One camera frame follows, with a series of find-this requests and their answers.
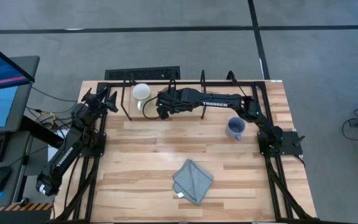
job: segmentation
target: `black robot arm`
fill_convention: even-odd
[[[91,94],[91,89],[89,89],[82,99],[83,103],[78,103],[73,108],[71,127],[65,140],[61,142],[59,150],[37,177],[36,188],[39,192],[46,196],[56,195],[62,184],[64,173],[75,158],[84,151],[91,154],[104,144],[105,136],[94,131],[96,120],[102,114],[106,114],[107,109],[115,113],[118,111],[116,107],[117,92],[103,103],[106,93],[107,88],[97,94]]]
[[[192,88],[176,90],[175,87],[170,87],[158,93],[156,105],[161,119],[167,119],[168,112],[175,114],[193,111],[199,106],[230,108],[248,123],[255,123],[267,135],[272,154],[278,153],[282,147],[283,130],[278,126],[273,126],[262,114],[258,101],[252,96],[200,93]]]

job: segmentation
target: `wooden table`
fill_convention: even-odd
[[[83,82],[80,98],[90,87],[95,92],[97,84],[96,81]],[[266,81],[266,86],[274,124],[284,130],[292,129],[283,83]],[[164,87],[151,86],[152,93]],[[199,85],[178,85],[178,88],[183,87],[200,89]],[[250,87],[242,89],[252,95]],[[115,90],[119,105],[122,88],[114,87],[111,93]],[[207,87],[207,92],[242,94],[238,86]],[[227,108],[208,107],[204,119],[200,119],[202,110],[199,108],[193,113],[171,116],[168,121],[149,121],[139,116],[131,87],[126,88],[124,106],[134,117],[132,121],[126,118],[121,107],[118,113],[109,112],[106,120],[108,140],[105,155],[100,160],[91,222],[275,220],[265,162],[257,143],[259,129],[255,124],[246,123],[244,140],[237,142],[227,138],[224,132],[229,118],[237,116]],[[178,198],[172,189],[172,175],[187,159],[194,160],[214,176],[201,206]],[[315,216],[303,164],[293,156],[282,156],[282,161],[289,191],[307,213]],[[69,201],[78,187],[80,164],[81,161],[74,172]],[[70,171],[71,168],[55,199],[57,215],[62,212]],[[285,217],[283,198],[281,192],[277,192],[281,214]],[[81,204],[82,216],[86,198]]]

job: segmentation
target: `gray cloth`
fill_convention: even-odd
[[[177,194],[181,192],[183,197],[193,204],[201,205],[213,179],[211,174],[188,159],[183,167],[173,175],[173,190]]]

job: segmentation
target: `gray floor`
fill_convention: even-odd
[[[255,0],[260,26],[358,25],[358,1]],[[0,0],[0,29],[249,26],[247,1]],[[281,79],[302,146],[318,216],[358,223],[358,142],[342,123],[358,108],[358,30],[262,31],[271,79]],[[39,55],[35,86],[76,99],[105,69],[175,66],[182,78],[261,79],[252,31],[0,34],[8,56]],[[29,106],[71,105],[32,92]],[[346,129],[358,138],[358,129]]]

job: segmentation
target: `white cup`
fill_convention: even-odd
[[[152,91],[148,84],[140,83],[134,87],[134,89],[132,90],[132,95],[137,101],[137,109],[139,111],[142,111],[146,101],[152,98],[151,93]]]

